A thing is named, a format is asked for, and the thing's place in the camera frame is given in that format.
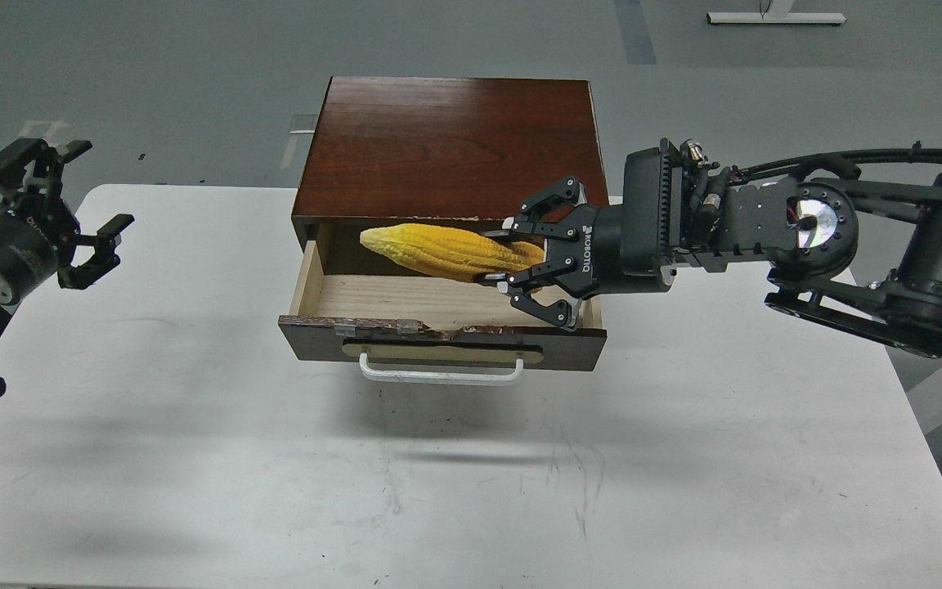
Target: gray floor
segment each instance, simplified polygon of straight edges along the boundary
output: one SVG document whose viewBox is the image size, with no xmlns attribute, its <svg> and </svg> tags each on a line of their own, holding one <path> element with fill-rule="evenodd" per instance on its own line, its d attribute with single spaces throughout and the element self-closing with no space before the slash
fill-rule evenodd
<svg viewBox="0 0 942 589">
<path fill-rule="evenodd" d="M 109 182 L 296 187 L 309 139 L 291 137 L 290 120 L 318 111 L 333 74 L 589 79 L 613 194 L 625 153 L 661 137 L 695 137 L 723 164 L 915 139 L 942 146 L 942 2 L 796 2 L 845 12 L 841 27 L 704 19 L 754 7 L 0 1 L 0 149 L 20 134 L 93 141 L 66 174 L 72 205 Z M 930 182 L 932 172 L 881 177 Z M 909 229 L 861 225 L 853 272 L 880 279 Z M 940 365 L 890 357 L 906 388 Z M 942 469 L 942 428 L 930 440 Z"/>
</svg>

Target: white handle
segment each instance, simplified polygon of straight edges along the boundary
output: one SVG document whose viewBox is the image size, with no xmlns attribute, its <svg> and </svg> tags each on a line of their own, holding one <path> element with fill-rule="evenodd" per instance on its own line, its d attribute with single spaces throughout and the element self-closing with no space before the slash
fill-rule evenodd
<svg viewBox="0 0 942 589">
<path fill-rule="evenodd" d="M 523 375 L 523 357 L 515 358 L 515 369 L 508 374 L 467 374 L 461 372 L 425 372 L 419 370 L 377 370 L 370 368 L 370 352 L 358 355 L 358 366 L 369 380 L 381 383 L 474 384 L 478 387 L 507 387 Z"/>
</svg>

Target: dark wood top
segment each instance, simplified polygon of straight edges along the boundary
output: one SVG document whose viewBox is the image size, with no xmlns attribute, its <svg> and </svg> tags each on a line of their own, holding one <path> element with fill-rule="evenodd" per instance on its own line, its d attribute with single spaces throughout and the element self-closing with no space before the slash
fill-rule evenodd
<svg viewBox="0 0 942 589">
<path fill-rule="evenodd" d="M 571 174 L 608 204 L 587 82 L 332 78 L 293 216 L 497 220 Z"/>
</svg>

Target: corn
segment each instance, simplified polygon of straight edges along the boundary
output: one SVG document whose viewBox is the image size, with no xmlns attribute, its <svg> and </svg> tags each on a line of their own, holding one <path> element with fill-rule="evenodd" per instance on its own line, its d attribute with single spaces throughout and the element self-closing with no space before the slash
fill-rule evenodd
<svg viewBox="0 0 942 589">
<path fill-rule="evenodd" d="M 412 271 L 460 282 L 474 282 L 481 273 L 518 272 L 543 262 L 543 250 L 532 243 L 505 245 L 476 232 L 421 223 L 371 228 L 358 241 Z"/>
</svg>

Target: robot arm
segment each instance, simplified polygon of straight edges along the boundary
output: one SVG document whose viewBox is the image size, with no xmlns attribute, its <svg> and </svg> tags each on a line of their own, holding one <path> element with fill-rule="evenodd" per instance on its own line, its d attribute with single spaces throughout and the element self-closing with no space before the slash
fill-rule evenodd
<svg viewBox="0 0 942 589">
<path fill-rule="evenodd" d="M 774 161 L 752 168 L 709 163 L 696 142 L 627 156 L 624 202 L 595 208 L 565 178 L 519 205 L 494 239 L 545 239 L 545 261 L 511 275 L 485 275 L 511 304 L 567 330 L 580 302 L 617 292 L 669 290 L 680 266 L 724 272 L 730 262 L 769 262 L 773 309 L 923 357 L 942 354 L 942 174 L 931 187 L 860 180 L 857 164 L 942 164 L 942 150 L 865 150 Z M 816 171 L 836 178 L 811 178 Z M 777 182 L 756 180 L 783 176 Z M 572 207 L 558 221 L 557 209 Z M 833 282 L 856 254 L 857 214 L 916 225 L 899 268 L 881 282 Z M 571 295 L 550 306 L 535 288 Z M 870 320 L 822 305 L 830 298 Z"/>
<path fill-rule="evenodd" d="M 116 215 L 96 232 L 82 235 L 61 198 L 64 165 L 93 147 L 71 142 L 52 148 L 42 139 L 20 138 L 0 152 L 0 304 L 14 305 L 53 273 L 63 288 L 89 287 L 119 265 L 119 234 L 133 223 Z M 74 266 L 76 247 L 93 255 Z M 5 383 L 0 378 L 0 396 Z"/>
</svg>

